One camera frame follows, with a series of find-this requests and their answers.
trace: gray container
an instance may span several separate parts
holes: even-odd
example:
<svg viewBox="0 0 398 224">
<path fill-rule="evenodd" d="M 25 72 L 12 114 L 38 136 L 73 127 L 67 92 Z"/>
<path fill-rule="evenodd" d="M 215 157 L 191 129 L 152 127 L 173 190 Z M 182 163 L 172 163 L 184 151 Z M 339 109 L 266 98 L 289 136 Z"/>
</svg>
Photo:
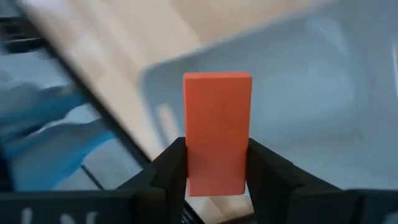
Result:
<svg viewBox="0 0 398 224">
<path fill-rule="evenodd" d="M 142 90 L 184 135 L 185 72 L 253 76 L 250 137 L 341 188 L 398 188 L 398 2 L 346 0 L 148 69 Z"/>
</svg>

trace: white plastic bin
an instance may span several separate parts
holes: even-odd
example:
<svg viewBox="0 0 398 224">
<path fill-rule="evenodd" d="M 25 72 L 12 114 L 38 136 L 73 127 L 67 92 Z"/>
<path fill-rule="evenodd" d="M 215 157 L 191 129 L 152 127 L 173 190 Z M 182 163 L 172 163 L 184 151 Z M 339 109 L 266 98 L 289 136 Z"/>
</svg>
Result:
<svg viewBox="0 0 398 224">
<path fill-rule="evenodd" d="M 341 188 L 398 188 L 398 1 L 345 0 L 148 69 L 143 92 L 184 135 L 185 72 L 253 76 L 250 136 Z"/>
</svg>

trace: orange rectangular block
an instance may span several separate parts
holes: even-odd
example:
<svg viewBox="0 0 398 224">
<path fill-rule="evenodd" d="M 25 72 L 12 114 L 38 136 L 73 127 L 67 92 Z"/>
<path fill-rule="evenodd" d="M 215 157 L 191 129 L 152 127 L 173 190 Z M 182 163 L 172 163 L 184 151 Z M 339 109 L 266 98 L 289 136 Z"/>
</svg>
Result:
<svg viewBox="0 0 398 224">
<path fill-rule="evenodd" d="M 244 193 L 251 80 L 246 72 L 184 75 L 190 196 Z"/>
</svg>

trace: wooden table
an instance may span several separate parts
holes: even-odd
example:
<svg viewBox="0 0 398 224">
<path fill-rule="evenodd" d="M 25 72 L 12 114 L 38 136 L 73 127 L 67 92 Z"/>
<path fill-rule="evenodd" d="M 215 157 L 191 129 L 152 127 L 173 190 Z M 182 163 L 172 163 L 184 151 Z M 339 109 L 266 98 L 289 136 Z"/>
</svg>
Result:
<svg viewBox="0 0 398 224">
<path fill-rule="evenodd" d="M 24 0 L 22 7 L 150 158 L 164 149 L 140 94 L 149 65 L 327 0 Z M 172 119 L 164 114 L 174 136 Z M 187 201 L 206 223 L 252 213 L 249 196 Z"/>
</svg>

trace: blue cloth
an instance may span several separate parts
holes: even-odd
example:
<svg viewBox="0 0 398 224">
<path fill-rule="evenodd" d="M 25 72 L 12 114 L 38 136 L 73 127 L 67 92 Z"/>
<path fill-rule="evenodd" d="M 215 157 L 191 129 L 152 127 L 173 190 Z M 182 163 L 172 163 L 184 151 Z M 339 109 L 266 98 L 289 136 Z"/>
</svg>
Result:
<svg viewBox="0 0 398 224">
<path fill-rule="evenodd" d="M 17 190 L 50 190 L 95 147 L 113 138 L 100 119 L 46 128 L 84 103 L 69 86 L 41 90 L 20 83 L 0 88 L 0 141 Z"/>
</svg>

